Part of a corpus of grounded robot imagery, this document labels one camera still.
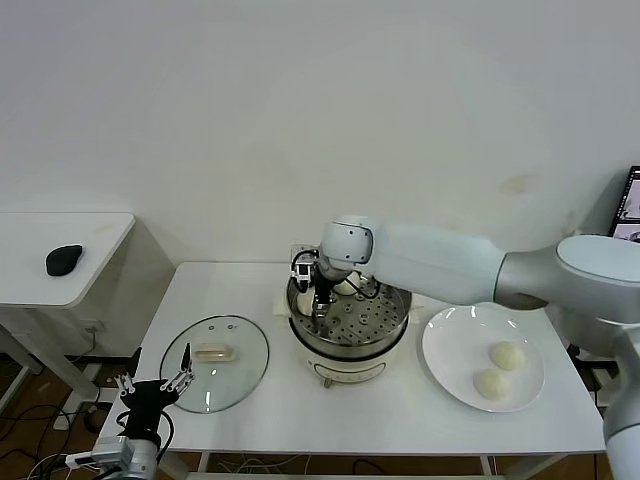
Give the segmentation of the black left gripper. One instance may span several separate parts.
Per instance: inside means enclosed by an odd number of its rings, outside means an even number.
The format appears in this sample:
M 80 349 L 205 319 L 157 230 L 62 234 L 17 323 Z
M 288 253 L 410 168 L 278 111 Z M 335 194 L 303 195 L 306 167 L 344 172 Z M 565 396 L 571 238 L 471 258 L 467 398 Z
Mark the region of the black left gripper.
M 180 370 L 170 380 L 148 380 L 134 383 L 142 349 L 137 348 L 127 360 L 125 370 L 114 377 L 122 403 L 128 408 L 124 430 L 127 438 L 158 438 L 163 410 L 178 400 L 194 379 L 191 344 L 185 345 Z

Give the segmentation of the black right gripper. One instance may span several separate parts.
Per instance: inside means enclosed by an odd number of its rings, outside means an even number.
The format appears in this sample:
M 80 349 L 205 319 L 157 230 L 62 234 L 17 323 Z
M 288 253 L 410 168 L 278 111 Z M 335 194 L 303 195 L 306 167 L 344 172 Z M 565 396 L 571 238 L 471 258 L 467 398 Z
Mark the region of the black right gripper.
M 316 277 L 314 280 L 314 303 L 312 305 L 312 318 L 317 328 L 323 328 L 331 308 L 331 295 L 334 283 L 324 277 Z

